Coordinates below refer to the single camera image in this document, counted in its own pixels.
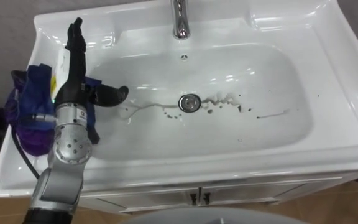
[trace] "sink drain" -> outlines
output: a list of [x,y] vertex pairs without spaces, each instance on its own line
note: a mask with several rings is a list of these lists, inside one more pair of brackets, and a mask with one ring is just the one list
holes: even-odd
[[179,99],[179,108],[186,113],[196,112],[201,107],[201,99],[196,94],[187,94]]

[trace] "brown floor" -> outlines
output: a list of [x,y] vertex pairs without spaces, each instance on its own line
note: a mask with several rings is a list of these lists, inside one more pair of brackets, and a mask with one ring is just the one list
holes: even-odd
[[[0,223],[21,224],[29,198],[0,199]],[[231,205],[303,220],[312,224],[358,224],[358,183],[349,182],[280,205],[263,203]],[[79,208],[73,224],[113,224],[131,217]]]

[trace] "purple cloth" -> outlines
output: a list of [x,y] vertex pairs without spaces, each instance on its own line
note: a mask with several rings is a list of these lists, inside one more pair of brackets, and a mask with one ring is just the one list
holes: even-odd
[[[16,130],[19,142],[32,156],[47,154],[52,147],[55,123],[29,120],[33,114],[55,116],[50,99],[52,68],[48,65],[30,65],[27,71],[11,72],[14,89],[9,94],[4,112],[7,122]],[[100,85],[100,80],[86,77],[89,86]],[[88,103],[88,135],[97,144],[99,136],[94,128],[96,121],[94,105]]]

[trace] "sink basin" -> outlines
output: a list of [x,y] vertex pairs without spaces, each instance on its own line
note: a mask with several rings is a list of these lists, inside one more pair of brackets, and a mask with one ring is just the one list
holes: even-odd
[[[101,141],[85,191],[358,158],[358,41],[336,1],[192,0],[187,40],[173,37],[171,13],[161,0],[34,19],[29,64],[54,67],[68,25],[82,17],[86,75],[129,87],[120,106],[96,108]],[[187,94],[203,102],[198,111],[179,109]],[[46,156],[31,159],[46,168]],[[7,134],[0,196],[28,195],[34,184]]]
[[[130,89],[123,105],[97,110],[102,141],[96,158],[184,159],[261,150],[297,142],[312,127],[297,71],[272,46],[114,55],[89,76]],[[207,102],[194,113],[178,107],[189,93]]]

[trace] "faucet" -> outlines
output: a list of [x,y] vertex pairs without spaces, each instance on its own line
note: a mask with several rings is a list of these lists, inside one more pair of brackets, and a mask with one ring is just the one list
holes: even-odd
[[187,19],[187,0],[171,0],[173,14],[173,36],[178,40],[186,40],[190,36]]

